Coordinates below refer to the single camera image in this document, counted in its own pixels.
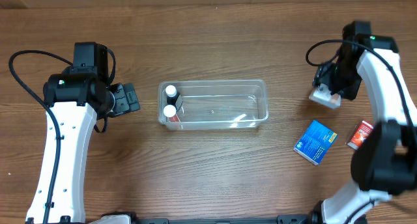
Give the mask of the white Hansaplast plaster box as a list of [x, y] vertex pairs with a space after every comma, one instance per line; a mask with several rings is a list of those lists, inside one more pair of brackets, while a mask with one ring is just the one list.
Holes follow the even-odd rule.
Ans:
[[341, 96], [339, 94], [331, 94], [326, 85], [316, 87], [309, 95], [309, 99], [331, 109], [336, 109], [341, 105]]

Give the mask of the orange bottle white cap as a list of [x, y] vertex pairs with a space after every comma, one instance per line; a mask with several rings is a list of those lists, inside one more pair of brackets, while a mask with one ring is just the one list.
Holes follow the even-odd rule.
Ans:
[[163, 114], [168, 118], [169, 122], [180, 122], [177, 109], [173, 105], [166, 105], [163, 109]]

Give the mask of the black bottle white cap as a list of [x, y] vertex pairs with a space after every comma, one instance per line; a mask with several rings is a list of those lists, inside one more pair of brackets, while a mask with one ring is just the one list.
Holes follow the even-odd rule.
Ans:
[[173, 105], [178, 111], [182, 107], [182, 96], [174, 85], [165, 88], [167, 105]]

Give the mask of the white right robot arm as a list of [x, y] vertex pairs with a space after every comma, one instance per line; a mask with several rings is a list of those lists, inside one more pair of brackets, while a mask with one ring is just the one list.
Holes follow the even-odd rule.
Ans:
[[375, 125], [354, 152], [351, 179], [319, 202], [308, 223], [365, 223], [365, 214], [404, 191], [416, 189], [416, 106], [392, 37], [369, 33], [337, 41], [336, 54], [318, 65], [311, 100], [337, 108], [364, 84]]

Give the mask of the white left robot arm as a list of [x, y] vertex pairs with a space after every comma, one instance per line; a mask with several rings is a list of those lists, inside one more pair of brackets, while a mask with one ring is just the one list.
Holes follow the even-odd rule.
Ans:
[[107, 86], [94, 74], [54, 74], [44, 85], [47, 136], [26, 223], [85, 223], [89, 141], [97, 120], [139, 110], [131, 83]]

